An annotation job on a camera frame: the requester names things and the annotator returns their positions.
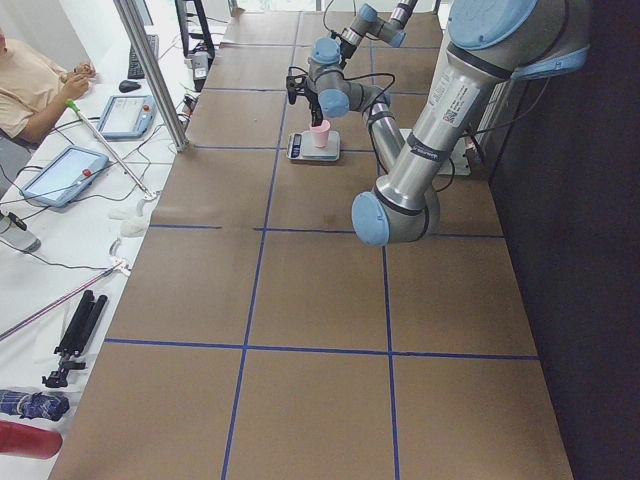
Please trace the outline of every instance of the person's hand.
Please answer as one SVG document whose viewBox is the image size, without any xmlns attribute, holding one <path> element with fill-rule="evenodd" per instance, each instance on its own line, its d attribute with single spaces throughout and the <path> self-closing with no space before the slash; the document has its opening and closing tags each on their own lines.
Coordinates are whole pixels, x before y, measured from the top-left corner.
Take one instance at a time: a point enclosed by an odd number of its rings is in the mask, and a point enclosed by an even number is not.
<svg viewBox="0 0 640 480">
<path fill-rule="evenodd" d="M 96 69 L 93 67 L 93 64 L 88 61 L 80 62 L 78 66 L 73 69 L 73 71 L 75 73 L 82 73 L 88 78 L 93 78 L 96 76 Z"/>
<path fill-rule="evenodd" d="M 89 78 L 80 73 L 70 73 L 60 93 L 66 98 L 77 100 L 89 90 Z"/>
</svg>

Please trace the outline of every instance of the red cylinder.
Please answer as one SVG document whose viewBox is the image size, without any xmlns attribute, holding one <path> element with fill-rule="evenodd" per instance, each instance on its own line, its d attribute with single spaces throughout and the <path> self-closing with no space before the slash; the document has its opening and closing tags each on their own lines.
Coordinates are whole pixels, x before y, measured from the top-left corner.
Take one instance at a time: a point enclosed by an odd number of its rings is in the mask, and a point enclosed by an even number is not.
<svg viewBox="0 0 640 480">
<path fill-rule="evenodd" d="M 58 453 L 61 446 L 58 432 L 0 420 L 0 453 L 45 459 Z"/>
</svg>

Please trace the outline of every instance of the black wall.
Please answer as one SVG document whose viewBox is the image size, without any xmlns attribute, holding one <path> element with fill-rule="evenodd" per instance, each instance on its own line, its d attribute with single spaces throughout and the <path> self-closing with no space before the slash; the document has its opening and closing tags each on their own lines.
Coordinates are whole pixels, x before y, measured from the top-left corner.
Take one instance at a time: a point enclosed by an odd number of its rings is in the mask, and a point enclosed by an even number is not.
<svg viewBox="0 0 640 480">
<path fill-rule="evenodd" d="M 639 4 L 595 1 L 585 68 L 487 149 L 576 480 L 640 479 Z"/>
</svg>

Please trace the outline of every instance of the person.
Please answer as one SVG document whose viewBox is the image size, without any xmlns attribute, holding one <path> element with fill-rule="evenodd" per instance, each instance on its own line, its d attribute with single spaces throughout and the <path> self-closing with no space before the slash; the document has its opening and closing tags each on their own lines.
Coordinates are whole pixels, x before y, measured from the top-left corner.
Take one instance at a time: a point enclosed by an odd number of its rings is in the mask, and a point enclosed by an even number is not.
<svg viewBox="0 0 640 480">
<path fill-rule="evenodd" d="M 89 89 L 95 69 L 81 62 L 67 72 L 0 28 L 0 130 L 12 139 L 40 143 L 67 108 Z"/>
</svg>

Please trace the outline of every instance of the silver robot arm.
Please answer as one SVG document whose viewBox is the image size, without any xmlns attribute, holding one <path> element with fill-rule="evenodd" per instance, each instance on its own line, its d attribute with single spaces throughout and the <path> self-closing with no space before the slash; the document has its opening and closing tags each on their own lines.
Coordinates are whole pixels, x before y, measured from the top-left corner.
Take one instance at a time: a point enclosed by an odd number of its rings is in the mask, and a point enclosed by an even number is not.
<svg viewBox="0 0 640 480">
<path fill-rule="evenodd" d="M 591 2 L 456 0 L 448 28 L 448 66 L 434 79 L 435 87 L 406 142 L 389 111 L 389 99 L 376 87 L 346 81 L 341 58 L 342 51 L 350 57 L 367 33 L 380 33 L 390 42 L 399 39 L 393 45 L 399 46 L 410 15 L 410 9 L 399 8 L 401 26 L 383 23 L 377 14 L 374 21 L 373 9 L 366 6 L 340 36 L 340 48 L 332 39 L 320 39 L 306 79 L 326 116 L 359 111 L 372 134 L 388 173 L 377 179 L 371 192 L 356 197 L 352 221 L 358 237 L 377 246 L 435 232 L 439 203 L 431 182 L 495 85 L 511 78 L 569 73 L 584 64 Z"/>
</svg>

